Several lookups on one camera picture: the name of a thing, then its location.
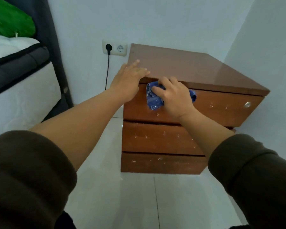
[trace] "black power cord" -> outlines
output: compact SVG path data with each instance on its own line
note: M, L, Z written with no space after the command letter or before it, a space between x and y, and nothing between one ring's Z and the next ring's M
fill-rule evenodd
M107 66L107 76L106 76L106 85L105 85L105 90L107 89L107 79L108 79L108 71L109 71L109 57L110 57L110 51L112 50L112 46L110 44L106 45L106 50L108 54L108 66Z

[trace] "floor tile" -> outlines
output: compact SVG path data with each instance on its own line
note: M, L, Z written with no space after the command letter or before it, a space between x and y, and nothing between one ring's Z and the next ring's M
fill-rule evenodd
M65 211L78 229L158 229L154 178L121 173L122 119L113 118L78 170Z
M241 225L222 185L201 175L155 175L160 228L218 229Z

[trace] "drawer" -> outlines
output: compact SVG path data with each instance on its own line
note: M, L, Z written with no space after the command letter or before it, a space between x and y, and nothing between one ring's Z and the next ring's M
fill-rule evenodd
M225 92L196 90L195 108L207 117L226 127L239 127L264 99L263 96L250 96ZM178 124L163 107L150 110L146 104L146 84L139 84L137 95L124 104L123 117L128 121Z
M182 126L123 122L122 151L204 155Z
M205 157L173 154L122 152L121 172L200 174L207 166Z

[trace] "dark brown sleeve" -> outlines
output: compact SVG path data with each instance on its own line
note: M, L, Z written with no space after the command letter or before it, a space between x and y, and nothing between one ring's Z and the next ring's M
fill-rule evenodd
M245 134L222 142L209 170L252 228L286 228L286 160Z
M72 164L49 139L0 135L0 228L53 228L75 184Z

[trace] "bed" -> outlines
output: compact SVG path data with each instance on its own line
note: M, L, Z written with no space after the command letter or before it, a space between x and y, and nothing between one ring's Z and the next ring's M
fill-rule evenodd
M34 38L0 36L0 134L73 107L47 0L5 0L32 17Z

